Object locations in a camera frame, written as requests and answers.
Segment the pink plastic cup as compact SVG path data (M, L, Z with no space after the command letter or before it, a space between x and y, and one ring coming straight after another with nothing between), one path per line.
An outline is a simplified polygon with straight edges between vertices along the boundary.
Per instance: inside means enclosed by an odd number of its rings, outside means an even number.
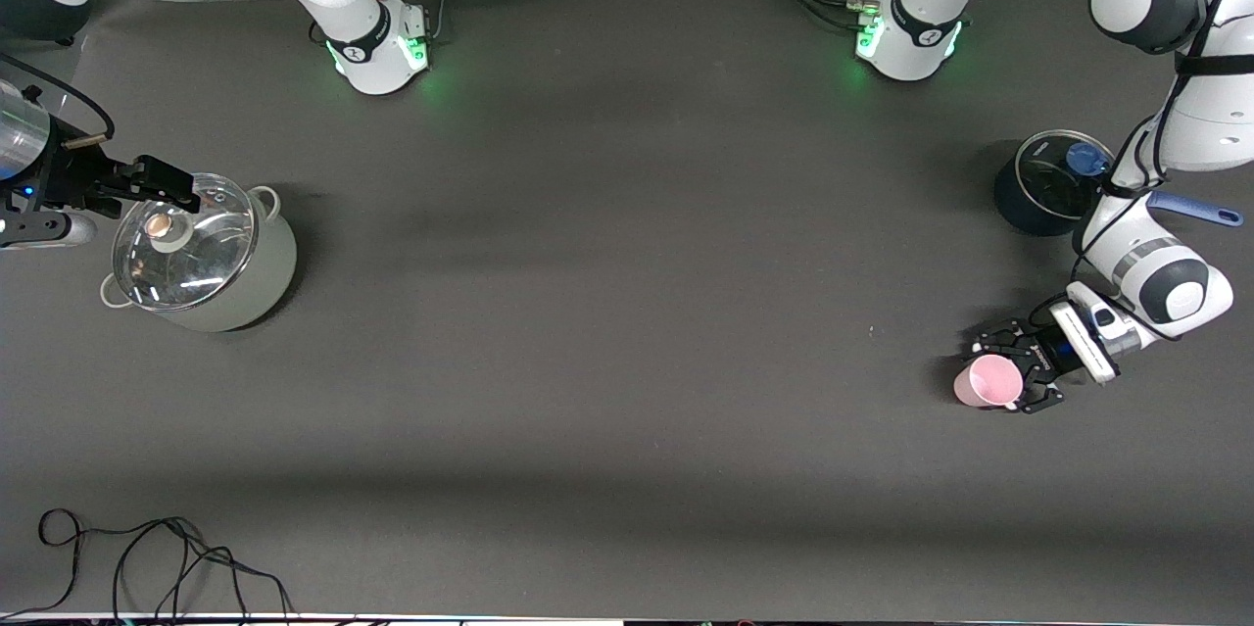
M964 406L979 409L1017 406L1023 394L1023 375L1016 363L999 355L982 355L954 379L953 391Z

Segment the glass lid with metal knob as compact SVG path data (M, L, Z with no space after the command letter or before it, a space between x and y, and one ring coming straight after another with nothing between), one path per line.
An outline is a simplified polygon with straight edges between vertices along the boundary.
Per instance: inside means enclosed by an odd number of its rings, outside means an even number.
M182 311L227 287L255 251L257 215L247 189L224 176L193 174L196 215L148 201L120 220L112 281L138 309Z

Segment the dark blue saucepan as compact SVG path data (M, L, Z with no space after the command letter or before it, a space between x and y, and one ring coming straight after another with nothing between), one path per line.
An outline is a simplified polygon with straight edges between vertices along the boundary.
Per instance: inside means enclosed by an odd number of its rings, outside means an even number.
M1040 237L1055 237L1063 235L1078 236L1081 230L1088 222L1088 216L1096 210L1100 197L1102 196L1102 189L1100 183L1099 197L1093 199L1085 215L1080 216L1078 220L1063 220L1056 218L1055 216L1045 215L1027 199L1021 189L1018 189L1014 174L1012 173L1012 162L1016 153L999 167L998 174L994 176L994 184L991 188L993 193L994 206L1003 220L1008 221L1012 227L1021 230L1021 232L1030 236Z

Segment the grey-green cooking pot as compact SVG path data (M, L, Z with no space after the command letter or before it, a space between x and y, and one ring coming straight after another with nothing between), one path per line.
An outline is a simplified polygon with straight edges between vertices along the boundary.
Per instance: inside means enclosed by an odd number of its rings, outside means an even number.
M251 325L273 309L293 279L297 245L287 220L283 220L281 213L281 198L276 189L255 187L247 192L257 215L255 251L233 281L222 292L194 309L139 310L155 314L189 330L224 332ZM107 279L100 282L99 296L107 309L138 309L120 294L117 284L112 281L110 270Z

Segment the glass lid with blue knob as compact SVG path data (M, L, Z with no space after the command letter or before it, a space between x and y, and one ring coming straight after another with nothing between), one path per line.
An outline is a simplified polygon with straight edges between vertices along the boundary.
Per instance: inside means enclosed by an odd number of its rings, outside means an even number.
M1012 162L1018 189L1045 215L1078 220L1099 197L1114 153L1092 135L1051 129L1031 135Z

